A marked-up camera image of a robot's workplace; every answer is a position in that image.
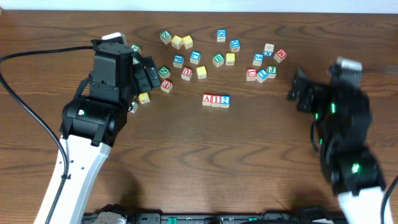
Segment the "blue number 2 block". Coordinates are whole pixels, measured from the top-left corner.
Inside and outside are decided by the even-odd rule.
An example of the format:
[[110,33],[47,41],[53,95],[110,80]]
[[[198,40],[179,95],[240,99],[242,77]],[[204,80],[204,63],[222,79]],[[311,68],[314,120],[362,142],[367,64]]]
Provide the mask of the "blue number 2 block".
[[228,95],[222,95],[220,107],[221,108],[229,108],[230,104],[231,104],[231,97]]

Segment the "red letter A block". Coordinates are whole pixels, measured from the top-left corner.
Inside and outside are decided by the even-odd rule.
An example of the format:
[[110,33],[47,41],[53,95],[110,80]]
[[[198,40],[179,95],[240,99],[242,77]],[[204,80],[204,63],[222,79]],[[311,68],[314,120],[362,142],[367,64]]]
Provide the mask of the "red letter A block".
[[202,105],[203,106],[211,106],[211,99],[212,99],[212,95],[211,94],[203,94],[202,97]]

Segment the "red letter I block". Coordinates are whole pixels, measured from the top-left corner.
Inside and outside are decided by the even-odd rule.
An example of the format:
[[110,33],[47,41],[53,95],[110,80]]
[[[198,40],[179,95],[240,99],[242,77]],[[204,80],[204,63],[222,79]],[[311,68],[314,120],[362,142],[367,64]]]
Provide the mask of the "red letter I block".
[[211,96],[211,107],[220,107],[221,106],[221,95],[212,95]]

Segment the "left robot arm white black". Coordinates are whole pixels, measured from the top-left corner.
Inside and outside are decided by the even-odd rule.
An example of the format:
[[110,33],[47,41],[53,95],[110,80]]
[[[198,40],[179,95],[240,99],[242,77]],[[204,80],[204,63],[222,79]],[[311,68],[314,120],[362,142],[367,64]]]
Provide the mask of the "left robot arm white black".
[[93,40],[93,70],[62,111],[61,151],[36,223],[79,223],[96,176],[127,123],[135,96],[160,86],[151,56]]

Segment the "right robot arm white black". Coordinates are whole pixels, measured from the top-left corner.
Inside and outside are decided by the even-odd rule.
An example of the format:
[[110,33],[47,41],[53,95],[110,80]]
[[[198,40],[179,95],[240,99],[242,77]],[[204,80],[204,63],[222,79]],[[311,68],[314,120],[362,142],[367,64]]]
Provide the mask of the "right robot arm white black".
[[373,121],[369,98],[359,88],[359,70],[332,68],[330,83],[311,81],[297,70],[288,100],[314,115],[310,134],[320,153],[323,175],[331,184],[348,223],[392,223],[380,165],[366,145]]

